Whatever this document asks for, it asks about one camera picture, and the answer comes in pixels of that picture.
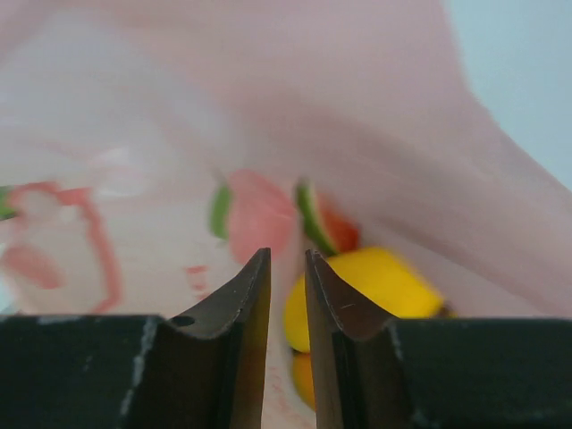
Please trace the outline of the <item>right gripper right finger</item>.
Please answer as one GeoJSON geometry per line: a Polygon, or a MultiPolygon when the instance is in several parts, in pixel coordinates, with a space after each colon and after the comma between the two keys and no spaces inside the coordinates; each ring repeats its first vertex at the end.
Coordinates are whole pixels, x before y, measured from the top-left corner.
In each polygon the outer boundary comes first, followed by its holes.
{"type": "Polygon", "coordinates": [[[400,319],[306,253],[320,428],[568,428],[571,323],[400,319]]]}

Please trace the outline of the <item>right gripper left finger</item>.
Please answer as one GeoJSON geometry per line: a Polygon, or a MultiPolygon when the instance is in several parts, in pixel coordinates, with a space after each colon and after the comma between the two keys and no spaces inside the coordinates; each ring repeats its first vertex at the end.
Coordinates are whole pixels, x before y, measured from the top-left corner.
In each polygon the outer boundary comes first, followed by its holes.
{"type": "Polygon", "coordinates": [[[1,320],[4,428],[258,428],[271,252],[194,307],[1,320]]]}

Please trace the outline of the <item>red-orange fake mango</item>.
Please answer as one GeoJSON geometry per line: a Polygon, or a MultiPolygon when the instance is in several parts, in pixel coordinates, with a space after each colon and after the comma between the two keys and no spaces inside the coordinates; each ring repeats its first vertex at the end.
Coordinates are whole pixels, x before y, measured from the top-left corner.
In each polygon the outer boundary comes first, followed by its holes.
{"type": "Polygon", "coordinates": [[[295,352],[292,358],[291,373],[297,394],[306,405],[312,410],[315,410],[315,394],[310,355],[295,352]]]}

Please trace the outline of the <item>yellow fake mango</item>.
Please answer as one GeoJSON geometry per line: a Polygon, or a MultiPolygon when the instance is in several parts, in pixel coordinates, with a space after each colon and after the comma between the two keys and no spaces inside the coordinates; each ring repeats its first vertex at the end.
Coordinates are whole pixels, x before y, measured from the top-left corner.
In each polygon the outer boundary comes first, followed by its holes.
{"type": "MultiPolygon", "coordinates": [[[[397,317],[431,317],[445,305],[444,297],[429,282],[404,259],[385,248],[360,248],[329,257],[327,263],[343,281],[397,317]]],[[[282,321],[290,346],[298,352],[308,353],[304,275],[299,277],[286,300],[282,321]]]]}

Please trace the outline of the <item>fake watermelon slice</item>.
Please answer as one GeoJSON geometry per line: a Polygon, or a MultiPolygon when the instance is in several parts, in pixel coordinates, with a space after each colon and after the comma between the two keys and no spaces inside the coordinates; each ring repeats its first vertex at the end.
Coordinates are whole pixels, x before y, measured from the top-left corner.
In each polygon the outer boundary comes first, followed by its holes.
{"type": "Polygon", "coordinates": [[[295,195],[305,234],[323,254],[331,257],[358,248],[358,227],[312,182],[300,181],[295,195]]]}

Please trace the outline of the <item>pink plastic bag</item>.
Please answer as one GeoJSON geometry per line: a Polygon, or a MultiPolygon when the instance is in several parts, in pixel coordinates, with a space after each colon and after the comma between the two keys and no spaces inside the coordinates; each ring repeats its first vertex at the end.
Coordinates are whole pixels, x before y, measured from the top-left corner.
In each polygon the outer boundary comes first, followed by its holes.
{"type": "Polygon", "coordinates": [[[267,248],[258,428],[320,428],[282,321],[329,258],[302,180],[444,297],[417,318],[571,323],[571,193],[473,95],[441,2],[2,2],[16,315],[171,319],[267,248]]]}

